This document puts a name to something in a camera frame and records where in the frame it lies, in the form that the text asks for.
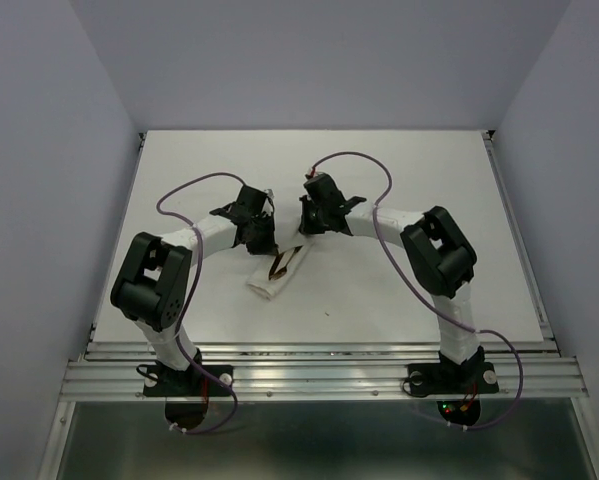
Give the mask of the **white cloth napkin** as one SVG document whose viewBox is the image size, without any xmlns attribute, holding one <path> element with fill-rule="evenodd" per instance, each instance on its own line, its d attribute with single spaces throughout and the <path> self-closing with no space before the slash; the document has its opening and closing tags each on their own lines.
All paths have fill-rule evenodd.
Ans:
<svg viewBox="0 0 599 480">
<path fill-rule="evenodd" d="M 291 251 L 294 247 L 302 245 L 301 252 L 290 262 L 287 273 L 283 278 L 269 281 L 268 271 L 273 263 L 275 256 L 265 256 L 259 261 L 253 273 L 248 277 L 246 286 L 265 300 L 272 300 L 280 294 L 286 285 L 293 279 L 298 272 L 304 259 L 310 252 L 313 240 L 303 235 L 297 234 L 287 245 L 279 248 L 278 254 Z"/>
</svg>

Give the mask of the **gold knife green handle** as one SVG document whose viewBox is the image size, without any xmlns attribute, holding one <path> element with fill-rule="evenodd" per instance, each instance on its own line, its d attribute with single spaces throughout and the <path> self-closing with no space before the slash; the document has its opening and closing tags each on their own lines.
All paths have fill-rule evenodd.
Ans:
<svg viewBox="0 0 599 480">
<path fill-rule="evenodd" d="M 276 269 L 276 272 L 279 275 L 285 274 L 287 272 L 288 266 L 290 262 L 301 252 L 303 249 L 302 245 L 294 247 L 291 251 L 286 251 L 280 257 L 279 265 Z"/>
</svg>

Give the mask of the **gold fork green handle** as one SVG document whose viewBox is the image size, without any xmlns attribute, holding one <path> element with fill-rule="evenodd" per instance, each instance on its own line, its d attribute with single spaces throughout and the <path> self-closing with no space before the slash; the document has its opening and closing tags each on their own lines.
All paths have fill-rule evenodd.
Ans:
<svg viewBox="0 0 599 480">
<path fill-rule="evenodd" d="M 285 254 L 275 256 L 273 263 L 268 271 L 268 280 L 274 281 L 283 278 L 287 273 L 287 267 L 282 264 Z"/>
</svg>

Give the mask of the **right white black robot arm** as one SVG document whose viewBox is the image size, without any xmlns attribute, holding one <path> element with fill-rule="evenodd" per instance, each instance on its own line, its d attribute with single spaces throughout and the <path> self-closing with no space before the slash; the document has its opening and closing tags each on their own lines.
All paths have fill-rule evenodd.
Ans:
<svg viewBox="0 0 599 480">
<path fill-rule="evenodd" d="M 383 208 L 362 197 L 319 201 L 304 195 L 300 203 L 299 231 L 304 235 L 333 232 L 376 239 L 394 268 L 399 265 L 388 246 L 404 249 L 414 278 L 402 270 L 397 273 L 438 321 L 439 364 L 432 367 L 434 374 L 451 390 L 474 382 L 484 362 L 471 307 L 477 257 L 450 213 L 439 206 L 423 213 Z"/>
</svg>

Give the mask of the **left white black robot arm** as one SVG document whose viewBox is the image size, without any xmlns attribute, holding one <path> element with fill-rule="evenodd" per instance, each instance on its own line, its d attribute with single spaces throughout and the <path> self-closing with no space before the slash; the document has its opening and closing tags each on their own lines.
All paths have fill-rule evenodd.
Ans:
<svg viewBox="0 0 599 480">
<path fill-rule="evenodd" d="M 243 245 L 252 255 L 277 252 L 271 213 L 232 215 L 216 209 L 186 229 L 163 236 L 137 234 L 114 281 L 110 301 L 142 331 L 156 354 L 144 377 L 156 387 L 194 392 L 204 377 L 200 351 L 183 317 L 200 281 L 203 261 Z"/>
</svg>

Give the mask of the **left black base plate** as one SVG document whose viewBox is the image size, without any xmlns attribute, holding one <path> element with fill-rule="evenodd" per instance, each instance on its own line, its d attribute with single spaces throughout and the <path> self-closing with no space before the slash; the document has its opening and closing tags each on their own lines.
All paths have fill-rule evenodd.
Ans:
<svg viewBox="0 0 599 480">
<path fill-rule="evenodd" d="M 156 362 L 140 364 L 136 372 L 143 378 L 143 395 L 148 398 L 229 397 L 228 390 L 199 373 L 192 366 L 173 370 Z"/>
</svg>

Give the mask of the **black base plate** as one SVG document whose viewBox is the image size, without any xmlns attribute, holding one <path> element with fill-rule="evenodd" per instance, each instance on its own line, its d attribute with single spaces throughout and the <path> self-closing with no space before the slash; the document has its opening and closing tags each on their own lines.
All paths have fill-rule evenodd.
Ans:
<svg viewBox="0 0 599 480">
<path fill-rule="evenodd" d="M 143 378 L 143 395 L 148 398 L 229 397 L 228 390 L 199 373 L 192 366 L 173 370 L 156 362 L 140 364 L 136 372 Z"/>
<path fill-rule="evenodd" d="M 415 398 L 499 392 L 497 376 L 490 362 L 482 362 L 467 369 L 442 363 L 413 363 L 406 368 L 407 376 L 401 382 L 401 389 Z"/>
</svg>

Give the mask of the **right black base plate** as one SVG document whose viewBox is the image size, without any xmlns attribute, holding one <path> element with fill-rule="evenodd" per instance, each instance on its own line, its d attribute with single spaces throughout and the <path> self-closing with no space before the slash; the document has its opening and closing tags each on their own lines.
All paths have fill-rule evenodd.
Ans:
<svg viewBox="0 0 599 480">
<path fill-rule="evenodd" d="M 413 363 L 406 368 L 407 376 L 401 382 L 401 389 L 415 398 L 499 392 L 497 376 L 490 362 L 482 362 L 467 369 L 442 363 Z"/>
</svg>

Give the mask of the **aluminium rail frame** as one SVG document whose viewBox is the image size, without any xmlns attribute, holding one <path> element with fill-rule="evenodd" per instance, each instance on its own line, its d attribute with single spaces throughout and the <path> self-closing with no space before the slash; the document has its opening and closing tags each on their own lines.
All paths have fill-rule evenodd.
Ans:
<svg viewBox="0 0 599 480">
<path fill-rule="evenodd" d="M 40 474 L 45 479 L 599 479 L 599 435 L 576 359 L 555 340 L 484 131 L 356 131 L 369 146 L 438 164 L 454 155 L 485 180 L 493 216 L 515 246 L 542 338 L 508 352 L 489 343 L 501 389 L 485 403 L 499 425 L 462 433 L 439 424 L 431 398 L 402 389 L 430 342 L 207 344 L 234 367 L 239 407 L 224 430 L 167 431 L 134 365 L 135 341 L 95 335 L 70 363 Z"/>
</svg>

